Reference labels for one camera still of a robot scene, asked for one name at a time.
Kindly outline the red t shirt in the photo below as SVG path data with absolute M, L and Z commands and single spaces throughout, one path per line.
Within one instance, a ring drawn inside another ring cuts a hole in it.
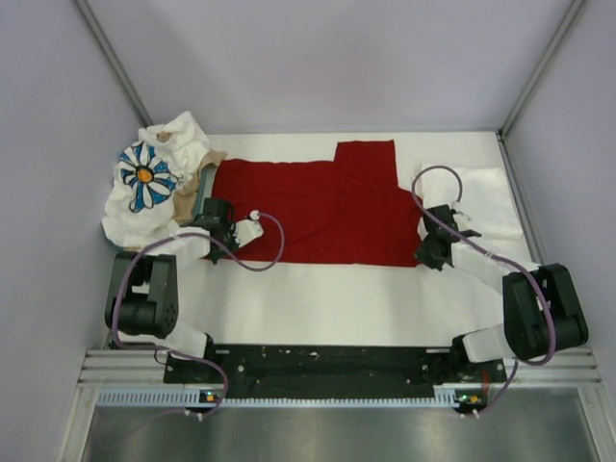
M 225 160 L 213 186 L 237 216 L 257 210 L 264 234 L 238 251 L 246 261 L 418 265 L 422 216 L 398 185 L 393 141 L 343 141 L 330 161 Z

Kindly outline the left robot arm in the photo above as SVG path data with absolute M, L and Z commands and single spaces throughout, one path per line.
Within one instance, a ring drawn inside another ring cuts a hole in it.
M 199 259 L 217 263 L 239 249 L 235 210 L 224 199 L 206 198 L 193 220 L 157 244 L 115 257 L 105 307 L 113 343 L 122 348 L 172 350 L 187 357 L 197 381 L 212 379 L 218 359 L 211 337 L 180 320 L 179 272 Z

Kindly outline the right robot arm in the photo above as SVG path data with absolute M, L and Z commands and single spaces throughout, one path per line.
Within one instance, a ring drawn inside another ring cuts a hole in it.
M 580 347 L 589 329 L 569 270 L 561 264 L 518 263 L 460 230 L 448 205 L 423 210 L 424 236 L 415 259 L 431 270 L 461 270 L 500 295 L 502 323 L 452 340 L 449 369 L 469 381 L 485 363 L 504 358 L 542 366 L 561 350 Z

